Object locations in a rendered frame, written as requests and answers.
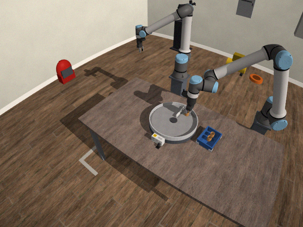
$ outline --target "electrical panel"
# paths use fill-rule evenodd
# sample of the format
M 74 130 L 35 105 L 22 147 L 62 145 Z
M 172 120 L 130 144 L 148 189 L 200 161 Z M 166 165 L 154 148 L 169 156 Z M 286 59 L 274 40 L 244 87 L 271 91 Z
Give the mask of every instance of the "electrical panel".
M 294 35 L 296 37 L 303 39 L 303 13 L 302 13 L 299 23 L 296 27 L 296 30 L 294 31 Z
M 236 14 L 251 18 L 254 9 L 254 4 L 255 0 L 239 0 Z

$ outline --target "white baseboard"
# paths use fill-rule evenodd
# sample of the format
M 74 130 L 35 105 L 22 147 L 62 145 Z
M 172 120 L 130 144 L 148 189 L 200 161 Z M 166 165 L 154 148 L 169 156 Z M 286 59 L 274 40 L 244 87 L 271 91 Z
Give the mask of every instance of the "white baseboard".
M 121 45 L 124 45 L 125 43 L 128 43 L 128 42 L 130 42 L 130 41 L 132 41 L 132 40 L 135 40 L 135 39 L 136 39 L 136 37 L 133 36 L 133 37 L 127 39 L 127 40 L 124 40 L 124 41 L 122 41 L 122 42 L 120 42 L 120 43 L 118 43 L 118 44 L 115 44 L 115 45 L 113 45 L 113 46 L 111 46 L 111 47 L 109 47 L 109 48 L 106 48 L 105 50 L 100 51 L 99 53 L 96 53 L 96 54 L 94 54 L 94 55 L 92 55 L 92 56 L 90 56 L 90 57 L 84 59 L 83 61 L 78 62 L 77 64 L 74 64 L 74 65 L 72 66 L 72 68 L 73 68 L 73 69 L 78 68 L 79 66 L 84 65 L 85 63 L 87 63 L 87 62 L 89 62 L 89 61 L 95 59 L 96 57 L 99 57 L 100 55 L 105 54 L 106 52 L 109 52 L 109 51 L 111 51 L 111 50 L 113 50 L 113 49 L 115 49 L 115 48 L 117 48 L 117 47 L 119 47 L 119 46 L 121 46 Z M 54 82 L 54 81 L 57 80 L 57 79 L 58 79 L 58 77 L 57 77 L 57 75 L 55 75 L 55 76 L 51 77 L 50 79 L 48 79 L 47 81 L 41 83 L 41 84 L 38 85 L 37 87 L 33 88 L 32 90 L 28 91 L 28 92 L 25 93 L 24 95 L 20 96 L 19 98 L 17 98 L 17 99 L 14 100 L 13 102 L 9 103 L 8 105 L 6 105 L 6 106 L 3 107 L 2 109 L 0 109 L 0 115 L 4 114 L 6 111 L 8 111 L 9 109 L 13 108 L 13 107 L 16 106 L 18 103 L 22 102 L 24 99 L 28 98 L 28 97 L 31 96 L 32 94 L 36 93 L 37 91 L 39 91 L 40 89 L 44 88 L 45 86 L 49 85 L 51 82 Z
M 172 36 L 169 36 L 169 35 L 163 35 L 163 34 L 155 33 L 155 32 L 152 33 L 152 35 L 155 35 L 155 36 L 159 36 L 159 37 L 163 37 L 163 38 L 166 38 L 166 39 L 171 39 L 171 40 L 173 40 L 173 37 L 172 37 Z M 119 46 L 121 46 L 121 45 L 124 45 L 125 43 L 128 43 L 128 42 L 130 42 L 130 41 L 132 41 L 132 40 L 135 40 L 135 39 L 136 39 L 136 37 L 133 36 L 133 37 L 127 39 L 127 40 L 124 40 L 124 41 L 122 41 L 122 42 L 120 42 L 120 43 L 118 43 L 118 44 L 115 44 L 115 45 L 113 45 L 113 46 L 111 46 L 111 47 L 109 47 L 109 48 L 106 48 L 105 50 L 100 51 L 99 53 L 96 53 L 96 54 L 94 54 L 94 55 L 92 55 L 92 56 L 86 58 L 85 60 L 83 60 L 83 61 L 81 61 L 81 62 L 78 62 L 77 64 L 74 64 L 74 65 L 72 66 L 72 68 L 73 68 L 73 69 L 78 68 L 79 66 L 81 66 L 81 65 L 83 65 L 83 64 L 85 64 L 85 63 L 87 63 L 87 62 L 89 62 L 89 61 L 91 61 L 91 60 L 93 60 L 93 59 L 95 59 L 96 57 L 99 57 L 100 55 L 105 54 L 106 52 L 109 52 L 109 51 L 111 51 L 111 50 L 113 50 L 113 49 L 115 49 L 115 48 L 117 48 L 117 47 L 119 47 Z M 202 44 L 197 44 L 197 43 L 194 43 L 194 42 L 190 42 L 190 44 L 193 45 L 193 46 L 196 46 L 196 47 L 199 47 L 199 48 L 202 48 L 202 49 L 205 49 L 205 50 L 209 50 L 209 51 L 211 51 L 211 52 L 214 52 L 214 53 L 217 53 L 217 54 L 220 54 L 220 55 L 229 57 L 229 58 L 232 58 L 232 57 L 233 57 L 233 55 L 231 55 L 231 54 L 225 53 L 225 52 L 220 51 L 220 50 L 216 50 L 216 49 L 211 48 L 211 47 L 208 47 L 208 46 L 204 46 L 204 45 L 202 45 Z M 263 66 L 260 66 L 260 65 L 258 65 L 258 64 L 254 64 L 254 65 L 252 65 L 252 66 L 255 67 L 255 68 L 257 68 L 257 69 L 260 69 L 260 70 L 262 70 L 262 71 L 268 72 L 268 73 L 270 73 L 270 74 L 272 74 L 272 75 L 274 74 L 274 71 L 273 71 L 273 70 L 270 70 L 270 69 L 265 68 L 265 67 L 263 67 Z M 17 98 L 17 99 L 14 100 L 13 102 L 9 103 L 8 105 L 6 105 L 6 106 L 3 107 L 2 109 L 0 109 L 0 115 L 2 115 L 3 113 L 5 113 L 6 111 L 8 111 L 9 109 L 11 109 L 11 108 L 13 108 L 14 106 L 16 106 L 18 103 L 22 102 L 24 99 L 28 98 L 28 97 L 31 96 L 32 94 L 36 93 L 37 91 L 39 91 L 40 89 L 44 88 L 45 86 L 49 85 L 51 82 L 54 82 L 54 81 L 57 80 L 57 79 L 58 79 L 58 78 L 57 78 L 57 75 L 55 75 L 55 76 L 51 77 L 50 79 L 48 79 L 47 81 L 41 83 L 41 84 L 38 85 L 37 87 L 33 88 L 33 89 L 30 90 L 29 92 L 27 92 L 27 93 L 25 93 L 24 95 L 20 96 L 19 98 Z M 294 79 L 292 79 L 292 78 L 289 78 L 289 82 L 291 82 L 291 83 L 293 83 L 293 84 L 295 84 L 295 85 L 298 85 L 298 86 L 300 86 L 300 87 L 303 87 L 303 83 L 301 83 L 301 82 L 299 82 L 299 81 L 296 81 L 296 80 L 294 80 Z
M 152 34 L 155 35 L 155 36 L 159 36 L 159 37 L 162 37 L 162 38 L 173 40 L 173 37 L 169 36 L 169 35 L 164 35 L 164 34 L 155 33 L 155 32 L 153 32 Z M 223 56 L 226 56 L 226 57 L 229 57 L 229 58 L 233 58 L 233 55 L 231 55 L 231 54 L 225 53 L 223 51 L 220 51 L 220 50 L 208 47 L 208 46 L 204 46 L 202 44 L 197 44 L 197 43 L 194 43 L 194 42 L 190 42 L 190 44 L 193 45 L 193 46 L 199 47 L 201 49 L 209 50 L 209 51 L 214 52 L 216 54 L 220 54 L 220 55 L 223 55 Z M 274 74 L 273 70 L 270 70 L 270 69 L 268 69 L 266 67 L 263 67 L 261 65 L 258 65 L 258 64 L 254 64 L 254 65 L 252 65 L 252 67 L 255 67 L 255 68 L 260 69 L 262 71 L 268 72 L 272 75 Z M 298 85 L 299 87 L 303 87 L 303 83 L 301 83 L 299 81 L 296 81 L 292 78 L 289 78 L 288 81 L 291 82 L 291 83 L 294 83 L 295 85 Z

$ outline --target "white wall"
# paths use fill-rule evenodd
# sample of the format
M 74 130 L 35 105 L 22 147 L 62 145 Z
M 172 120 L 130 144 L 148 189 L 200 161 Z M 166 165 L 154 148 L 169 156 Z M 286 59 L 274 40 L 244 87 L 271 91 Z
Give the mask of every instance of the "white wall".
M 72 65 L 135 35 L 147 0 L 2 1 L 0 109 Z
M 236 15 L 238 0 L 196 0 L 191 41 L 228 54 L 248 55 L 267 44 L 282 45 L 292 55 L 290 78 L 303 83 L 303 39 L 294 31 L 303 11 L 301 0 L 256 0 L 252 17 Z M 148 25 L 176 11 L 185 0 L 149 0 Z M 173 36 L 174 23 L 157 33 Z M 273 70 L 273 61 L 259 65 Z

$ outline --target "wooden tabletop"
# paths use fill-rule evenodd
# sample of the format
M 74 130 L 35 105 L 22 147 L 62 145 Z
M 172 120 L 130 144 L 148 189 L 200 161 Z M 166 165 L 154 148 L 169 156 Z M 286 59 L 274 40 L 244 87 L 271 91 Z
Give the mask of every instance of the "wooden tabletop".
M 156 149 L 150 111 L 186 99 L 135 78 L 79 120 L 123 154 L 191 198 L 246 227 L 267 227 L 277 194 L 284 147 L 196 104 L 198 126 L 221 132 L 210 152 L 192 140 Z

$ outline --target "blue tray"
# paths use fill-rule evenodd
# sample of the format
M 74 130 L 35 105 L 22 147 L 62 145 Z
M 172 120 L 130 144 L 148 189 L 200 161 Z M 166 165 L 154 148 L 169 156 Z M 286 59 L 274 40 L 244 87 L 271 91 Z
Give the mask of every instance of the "blue tray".
M 207 136 L 210 135 L 211 132 L 215 132 L 215 136 L 211 141 L 207 141 Z M 206 148 L 207 150 L 213 151 L 213 148 L 215 147 L 216 143 L 221 139 L 222 133 L 218 132 L 217 130 L 214 130 L 210 126 L 207 126 L 206 129 L 201 133 L 201 135 L 197 138 L 197 142 L 202 147 Z

